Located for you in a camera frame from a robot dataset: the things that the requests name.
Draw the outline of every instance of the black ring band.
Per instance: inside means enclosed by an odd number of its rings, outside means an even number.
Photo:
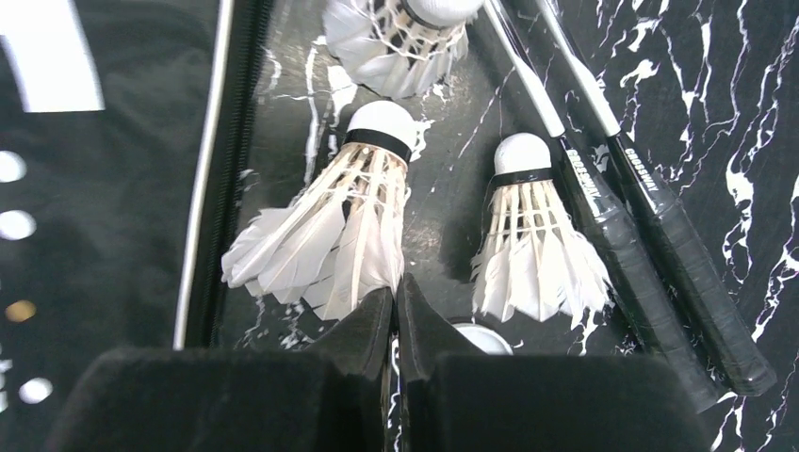
[[[491,179],[494,186],[515,186],[527,182],[539,182],[552,180],[552,167],[531,169],[529,171],[506,172],[497,174]]]
[[[433,24],[431,24],[431,23],[429,23],[429,22],[425,21],[425,20],[424,20],[424,19],[422,19],[421,17],[419,17],[419,15],[418,15],[418,14],[416,14],[416,13],[415,13],[415,12],[414,12],[414,11],[411,9],[411,7],[410,7],[410,6],[408,6],[408,0],[399,0],[399,2],[402,4],[402,9],[405,11],[405,13],[406,13],[406,14],[408,14],[409,16],[411,16],[411,19],[413,19],[413,20],[414,20],[414,22],[416,22],[416,23],[418,23],[418,24],[422,24],[422,25],[424,25],[425,27],[427,27],[427,28],[429,28],[429,29],[431,29],[431,30],[443,30],[443,29],[447,28],[446,26],[438,26],[438,25],[433,25]]]
[[[411,162],[411,155],[413,150],[403,143],[400,139],[392,137],[384,132],[369,129],[354,129],[347,132],[344,137],[344,144],[347,143],[363,143],[371,146],[383,148],[391,153],[396,154],[405,163]]]

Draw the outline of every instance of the white feather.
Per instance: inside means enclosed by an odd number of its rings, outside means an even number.
[[[330,200],[300,228],[286,237],[269,265],[258,275],[261,288],[269,293],[302,287],[317,280],[325,256],[344,229],[341,204]]]
[[[499,253],[491,256],[485,266],[482,277],[485,279],[485,296],[482,309],[484,314],[490,314],[505,322],[514,314],[514,309],[508,306],[508,276],[510,268],[510,245],[502,245]]]
[[[239,281],[235,286],[240,286],[257,277],[260,269],[277,250],[280,239],[288,232],[275,236],[276,231],[293,212],[292,208],[261,210],[260,216],[250,222],[250,226],[238,235],[230,250],[222,256],[222,281]],[[270,242],[269,246],[258,254],[265,242]],[[243,269],[247,267],[250,271],[244,273]]]
[[[316,312],[322,320],[343,318],[369,292],[390,286],[382,265],[378,226],[371,206],[361,206],[350,214],[335,258],[335,274],[305,292],[305,300],[318,307]]]
[[[414,21],[401,0],[372,8],[364,0],[331,0],[323,14],[328,48],[356,83],[385,97],[410,97],[448,77],[466,56],[467,20],[430,29]]]
[[[405,269],[401,241],[402,218],[396,218],[392,212],[384,212],[380,219],[380,243],[389,287],[392,288],[400,285],[400,277]]]
[[[263,297],[267,294],[263,288],[261,288],[261,284],[258,283],[258,280],[250,280],[244,283],[244,287],[247,289],[247,292],[250,292],[251,297]]]
[[[307,286],[304,287],[291,287],[284,290],[278,290],[273,292],[272,295],[277,299],[277,302],[280,304],[294,304],[297,301],[300,301],[302,298],[302,294],[305,293],[305,289]]]
[[[332,278],[335,274],[335,262],[338,260],[338,243],[335,244],[335,248],[330,250],[330,253],[325,256],[324,262],[322,262],[322,268],[319,270],[319,274],[317,276],[317,280],[314,283],[318,283],[323,280],[327,280],[328,278]]]
[[[542,302],[538,283],[538,263],[532,246],[532,234],[511,250],[508,304],[530,317],[545,322],[558,313],[557,306]]]
[[[351,0],[329,1],[328,7],[322,13],[322,22],[328,45],[336,45],[347,39],[367,37],[372,28],[372,22],[364,13],[364,7],[355,6]]]
[[[506,321],[516,310],[541,322],[560,311],[572,316],[574,328],[585,308],[603,309],[609,301],[608,270],[574,230],[551,181],[501,187],[492,205],[491,234],[472,259],[476,311]],[[494,253],[496,240],[505,243]]]

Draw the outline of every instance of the zipper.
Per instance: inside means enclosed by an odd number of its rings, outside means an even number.
[[[233,92],[227,98],[227,101],[234,106],[234,111],[230,122],[231,132],[225,139],[223,149],[222,186],[216,194],[215,203],[210,205],[215,212],[209,225],[208,252],[212,254],[207,259],[203,274],[195,276],[201,278],[198,284],[195,284],[195,287],[200,289],[198,297],[193,297],[195,299],[193,302],[199,305],[198,320],[202,322],[200,344],[196,344],[199,347],[219,345],[219,329],[227,293],[227,287],[221,281],[220,258],[233,243],[236,235],[239,207],[244,195],[244,181],[241,180],[240,174],[247,168],[249,161],[256,110],[253,94],[266,55],[262,43],[266,41],[271,7],[270,0],[252,0],[246,5],[246,12],[234,18],[234,30],[241,30],[242,26],[241,21],[236,19],[250,19],[250,22],[247,24],[244,37],[238,42],[239,45],[232,47],[228,55],[252,57],[247,58],[246,64],[239,64],[238,67],[229,65],[226,72],[227,77],[236,77]]]

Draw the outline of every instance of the shuttlecock cork base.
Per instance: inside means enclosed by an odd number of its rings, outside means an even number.
[[[353,81],[391,99],[422,94],[468,53],[482,0],[329,0],[331,54]]]
[[[341,319],[372,290],[397,290],[411,115],[387,101],[355,112],[331,164],[297,201],[264,209],[222,256],[223,280]]]
[[[473,259],[476,312],[505,322],[515,311],[544,322],[558,312],[581,321],[610,300],[594,247],[575,231],[552,183],[540,138],[506,138],[495,155],[491,228]]]

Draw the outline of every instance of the black fabric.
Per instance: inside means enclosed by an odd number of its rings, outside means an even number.
[[[672,371],[647,358],[448,356],[414,450],[707,452]]]
[[[484,353],[431,307],[411,273],[402,276],[397,290],[396,319],[402,385],[401,439],[411,450],[436,450],[429,449],[435,426],[428,407],[427,381],[438,359],[447,353]]]
[[[40,450],[102,352],[171,343],[219,3],[75,3],[105,110],[23,112],[0,52],[0,150],[27,164],[23,179],[0,184],[0,211],[24,210],[38,226],[0,239],[0,306],[38,308],[24,323],[0,320],[0,361],[12,364],[0,375],[3,451]],[[33,378],[54,386],[37,405],[18,396]]]
[[[336,379],[313,354],[114,351],[75,388],[47,449],[358,450]]]
[[[81,379],[47,450],[380,450],[364,446],[371,424],[341,384],[313,352],[114,351]],[[404,450],[709,450],[674,374],[646,358],[443,356],[423,388],[403,430],[427,434],[403,433]]]
[[[391,289],[373,291],[306,349],[330,360],[344,377],[335,389],[336,400],[343,415],[357,421],[365,450],[384,450],[387,440],[383,426],[393,308]]]

